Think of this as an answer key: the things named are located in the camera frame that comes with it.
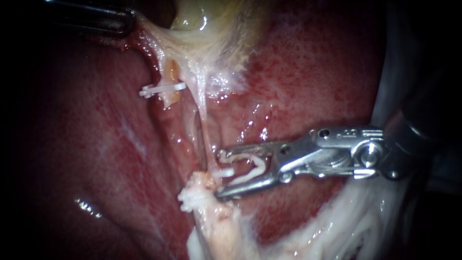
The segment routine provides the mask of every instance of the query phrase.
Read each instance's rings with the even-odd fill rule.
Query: surgical instrument tip
[[[128,8],[44,0],[46,18],[56,25],[113,38],[133,31],[135,12]]]

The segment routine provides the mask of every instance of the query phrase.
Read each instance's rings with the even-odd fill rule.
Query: white surgical clip
[[[163,85],[163,86],[154,86],[153,84],[142,87],[141,91],[138,93],[140,97],[148,99],[154,96],[156,93],[167,92],[167,91],[179,91],[186,88],[184,82],[180,82],[172,85]]]

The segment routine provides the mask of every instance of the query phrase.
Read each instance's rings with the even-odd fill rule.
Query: white tissue strand
[[[232,202],[220,203],[213,196],[213,179],[205,172],[193,172],[186,187],[178,195],[182,202],[181,210],[193,212],[196,229],[204,238],[206,248],[201,250],[210,254],[211,259],[260,259],[253,239],[243,230],[249,230],[242,224],[241,211]],[[196,254],[197,243],[194,234],[190,235],[192,242],[188,243],[188,252]]]
[[[192,211],[196,221],[197,234],[192,233],[187,244],[191,259],[204,252],[202,259],[217,260],[375,259],[394,229],[400,206],[396,202],[405,190],[381,178],[351,179],[316,218],[263,247],[251,234],[252,216],[242,216],[232,202],[218,202],[215,189],[210,174],[195,172],[178,196],[181,210]],[[194,248],[199,245],[195,241],[203,242],[202,250]]]

